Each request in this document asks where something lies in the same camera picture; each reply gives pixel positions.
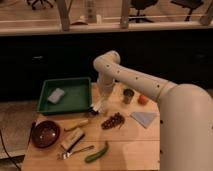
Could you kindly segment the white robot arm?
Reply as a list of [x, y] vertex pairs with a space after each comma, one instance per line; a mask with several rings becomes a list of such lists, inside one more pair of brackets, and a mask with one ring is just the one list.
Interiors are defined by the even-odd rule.
[[213, 98], [203, 88], [120, 65], [112, 50], [93, 61], [104, 99], [117, 81], [157, 103], [160, 113], [160, 171], [213, 171]]

